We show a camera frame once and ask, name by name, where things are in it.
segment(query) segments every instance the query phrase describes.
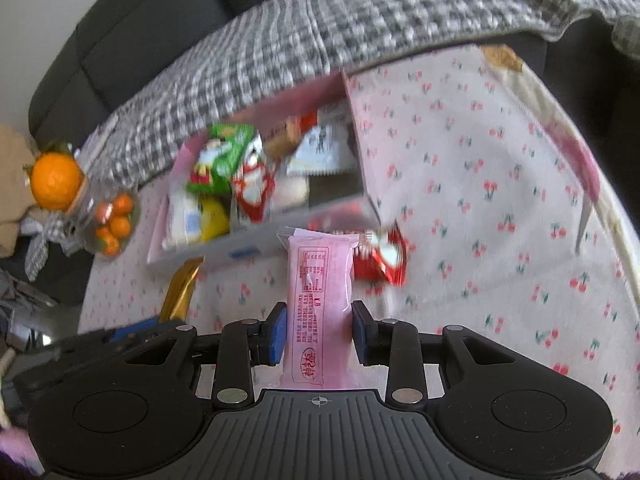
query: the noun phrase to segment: dark robotic device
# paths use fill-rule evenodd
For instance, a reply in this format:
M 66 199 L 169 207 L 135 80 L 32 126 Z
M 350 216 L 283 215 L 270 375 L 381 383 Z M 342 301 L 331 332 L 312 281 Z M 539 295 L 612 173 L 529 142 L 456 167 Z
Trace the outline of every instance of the dark robotic device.
M 68 378 L 34 406 L 29 434 L 46 480 L 596 480 L 612 431 L 592 390 L 462 326 L 421 334 L 353 303 L 361 364 L 388 367 L 376 390 L 263 390 L 286 305 L 265 321 L 198 336 L 177 326 Z M 445 394 L 428 399 L 424 363 Z M 194 391 L 216 364 L 211 400 Z

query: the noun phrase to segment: green snack package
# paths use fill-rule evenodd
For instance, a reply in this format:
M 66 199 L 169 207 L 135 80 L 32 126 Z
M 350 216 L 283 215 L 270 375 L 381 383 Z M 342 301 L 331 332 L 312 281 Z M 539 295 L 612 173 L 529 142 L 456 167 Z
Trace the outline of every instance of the green snack package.
M 211 140 L 201 150 L 191 170 L 187 191 L 195 194 L 229 194 L 230 180 L 255 130 L 249 124 L 214 124 L 209 134 Z

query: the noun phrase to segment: red oval logo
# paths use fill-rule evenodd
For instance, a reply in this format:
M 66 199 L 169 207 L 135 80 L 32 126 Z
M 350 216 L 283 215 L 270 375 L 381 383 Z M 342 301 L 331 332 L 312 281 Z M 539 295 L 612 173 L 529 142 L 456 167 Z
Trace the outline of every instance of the red oval logo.
M 307 348 L 302 352 L 300 371 L 305 379 L 316 378 L 316 351 L 313 348 Z

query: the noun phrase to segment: white wall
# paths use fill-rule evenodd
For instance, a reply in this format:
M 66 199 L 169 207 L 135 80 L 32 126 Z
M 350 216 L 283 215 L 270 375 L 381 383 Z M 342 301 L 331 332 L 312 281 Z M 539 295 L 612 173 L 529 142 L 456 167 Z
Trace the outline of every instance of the white wall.
M 0 0 L 0 123 L 28 131 L 29 102 L 96 0 Z

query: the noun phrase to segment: metal screw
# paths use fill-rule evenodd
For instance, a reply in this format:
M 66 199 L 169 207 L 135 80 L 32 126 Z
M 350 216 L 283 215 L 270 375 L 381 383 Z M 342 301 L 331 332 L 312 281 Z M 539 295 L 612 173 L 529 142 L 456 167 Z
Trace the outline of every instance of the metal screw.
M 398 388 L 391 394 L 391 397 L 396 402 L 403 404 L 415 404 L 422 400 L 422 394 L 414 388 Z
M 240 388 L 225 388 L 218 392 L 218 400 L 225 404 L 238 404 L 249 397 L 248 393 Z

